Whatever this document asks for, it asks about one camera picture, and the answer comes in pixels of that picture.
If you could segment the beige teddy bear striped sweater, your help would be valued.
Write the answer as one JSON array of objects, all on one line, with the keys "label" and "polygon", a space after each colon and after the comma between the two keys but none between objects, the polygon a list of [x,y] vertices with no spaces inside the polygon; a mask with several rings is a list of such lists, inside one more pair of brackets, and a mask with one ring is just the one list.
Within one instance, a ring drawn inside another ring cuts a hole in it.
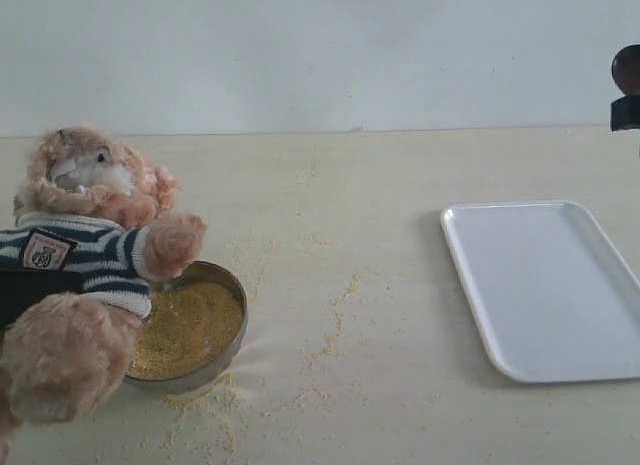
[{"label": "beige teddy bear striped sweater", "polygon": [[1,233],[1,445],[73,421],[122,383],[153,282],[200,252],[204,221],[173,209],[176,179],[90,127],[44,134]]}]

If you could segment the dark red wooden spoon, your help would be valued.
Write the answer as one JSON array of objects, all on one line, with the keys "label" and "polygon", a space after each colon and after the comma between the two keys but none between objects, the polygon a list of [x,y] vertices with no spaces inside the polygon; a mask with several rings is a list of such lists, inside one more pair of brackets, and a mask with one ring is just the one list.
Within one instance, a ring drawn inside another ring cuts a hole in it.
[{"label": "dark red wooden spoon", "polygon": [[625,46],[616,53],[611,63],[611,76],[624,95],[638,94],[640,90],[640,45]]}]

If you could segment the white plastic tray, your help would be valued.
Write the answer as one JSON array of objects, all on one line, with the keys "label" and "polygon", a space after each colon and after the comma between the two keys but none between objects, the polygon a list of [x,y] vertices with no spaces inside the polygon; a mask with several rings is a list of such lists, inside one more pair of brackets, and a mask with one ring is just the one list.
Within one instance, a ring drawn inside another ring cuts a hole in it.
[{"label": "white plastic tray", "polygon": [[639,376],[639,280],[584,206],[457,204],[440,215],[492,364],[520,383]]}]

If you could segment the yellow millet grain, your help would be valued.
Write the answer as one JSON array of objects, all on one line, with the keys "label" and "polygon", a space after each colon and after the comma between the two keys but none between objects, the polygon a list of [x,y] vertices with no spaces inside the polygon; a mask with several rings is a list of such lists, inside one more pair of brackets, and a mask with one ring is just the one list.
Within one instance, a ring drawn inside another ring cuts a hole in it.
[{"label": "yellow millet grain", "polygon": [[128,370],[134,378],[167,380],[202,368],[234,341],[244,319],[241,303],[212,282],[155,291],[151,302]]}]

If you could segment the steel bowl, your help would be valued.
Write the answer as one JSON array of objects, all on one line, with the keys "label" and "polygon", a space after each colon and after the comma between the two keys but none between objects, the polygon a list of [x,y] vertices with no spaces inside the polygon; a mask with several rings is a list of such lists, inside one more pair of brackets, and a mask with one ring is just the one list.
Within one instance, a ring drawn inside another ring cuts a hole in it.
[{"label": "steel bowl", "polygon": [[151,290],[152,315],[124,382],[181,395],[214,381],[237,355],[248,326],[239,279],[220,265],[196,261]]}]

